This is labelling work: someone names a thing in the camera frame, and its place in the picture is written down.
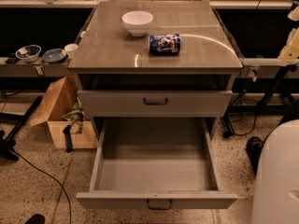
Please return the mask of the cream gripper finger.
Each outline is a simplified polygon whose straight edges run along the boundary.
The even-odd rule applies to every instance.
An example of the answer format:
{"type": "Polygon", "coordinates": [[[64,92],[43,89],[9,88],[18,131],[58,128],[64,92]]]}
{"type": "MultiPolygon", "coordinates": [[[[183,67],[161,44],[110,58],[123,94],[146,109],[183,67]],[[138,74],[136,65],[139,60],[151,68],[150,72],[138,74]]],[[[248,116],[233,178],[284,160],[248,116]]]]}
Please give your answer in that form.
{"type": "Polygon", "coordinates": [[[291,30],[278,58],[285,63],[293,63],[299,58],[299,29],[291,30]]]}
{"type": "Polygon", "coordinates": [[[292,21],[299,21],[299,7],[296,7],[295,9],[293,9],[289,13],[288,18],[292,21]]]}

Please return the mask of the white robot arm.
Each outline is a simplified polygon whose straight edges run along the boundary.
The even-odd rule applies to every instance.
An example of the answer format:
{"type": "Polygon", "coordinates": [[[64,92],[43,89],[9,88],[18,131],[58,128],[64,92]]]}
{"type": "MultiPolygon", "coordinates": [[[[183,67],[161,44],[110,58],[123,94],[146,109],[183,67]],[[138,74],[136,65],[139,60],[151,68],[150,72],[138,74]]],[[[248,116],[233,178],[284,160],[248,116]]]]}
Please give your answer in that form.
{"type": "Polygon", "coordinates": [[[250,224],[299,224],[298,101],[259,151],[250,224]]]}

